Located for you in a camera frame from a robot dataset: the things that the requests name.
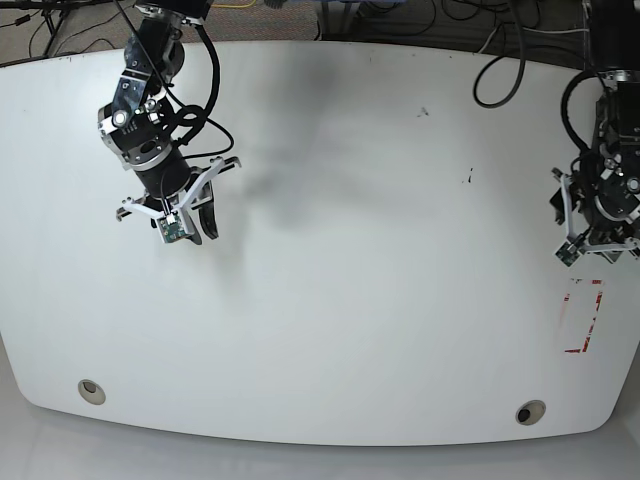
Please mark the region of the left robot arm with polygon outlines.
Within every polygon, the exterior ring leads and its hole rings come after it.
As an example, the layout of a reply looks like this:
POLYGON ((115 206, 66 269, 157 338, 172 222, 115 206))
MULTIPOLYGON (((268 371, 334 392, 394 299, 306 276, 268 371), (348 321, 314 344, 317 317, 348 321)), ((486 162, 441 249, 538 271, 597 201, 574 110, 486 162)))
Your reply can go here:
POLYGON ((561 98, 561 120, 579 155, 567 173, 554 169, 560 187, 551 198, 565 238, 555 257, 572 267, 586 255, 614 263, 623 252, 639 255, 639 4, 586 1, 589 59, 561 98), (570 124, 575 88, 596 79, 603 92, 595 107, 592 139, 570 124))

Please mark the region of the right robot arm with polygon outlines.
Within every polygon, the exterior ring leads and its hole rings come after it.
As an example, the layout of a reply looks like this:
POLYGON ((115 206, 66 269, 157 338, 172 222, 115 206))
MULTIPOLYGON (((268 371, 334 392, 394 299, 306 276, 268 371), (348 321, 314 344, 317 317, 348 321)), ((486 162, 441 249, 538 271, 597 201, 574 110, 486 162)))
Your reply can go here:
POLYGON ((219 236, 213 179, 239 167, 228 148, 204 153, 206 167, 192 165, 182 150, 207 125, 220 91, 220 61, 204 28, 209 1, 137 1, 143 19, 132 26, 124 49, 125 67, 112 101, 98 113, 104 144, 144 187, 138 199, 126 198, 117 220, 138 214, 149 219, 166 244, 219 236), (212 66, 209 96, 187 105, 173 93, 173 79, 185 61, 183 27, 195 29, 212 66))

